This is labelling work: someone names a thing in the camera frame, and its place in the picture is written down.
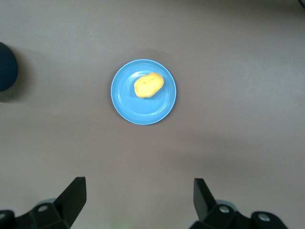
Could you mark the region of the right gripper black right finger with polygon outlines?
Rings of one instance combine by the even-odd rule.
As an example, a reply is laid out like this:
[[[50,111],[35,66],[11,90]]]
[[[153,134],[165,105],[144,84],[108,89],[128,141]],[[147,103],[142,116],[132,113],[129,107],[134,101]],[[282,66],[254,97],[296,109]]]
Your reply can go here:
[[[255,211],[248,218],[237,207],[224,200],[215,200],[206,182],[195,178],[193,204],[198,216],[192,229],[286,229],[282,220],[264,211]]]

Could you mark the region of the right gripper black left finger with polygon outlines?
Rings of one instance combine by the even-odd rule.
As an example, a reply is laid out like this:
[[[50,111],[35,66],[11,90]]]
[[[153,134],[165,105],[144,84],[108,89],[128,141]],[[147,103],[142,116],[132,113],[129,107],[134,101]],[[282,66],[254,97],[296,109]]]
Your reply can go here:
[[[12,210],[0,211],[2,229],[69,229],[86,203],[86,179],[76,177],[52,202],[41,203],[16,217]]]

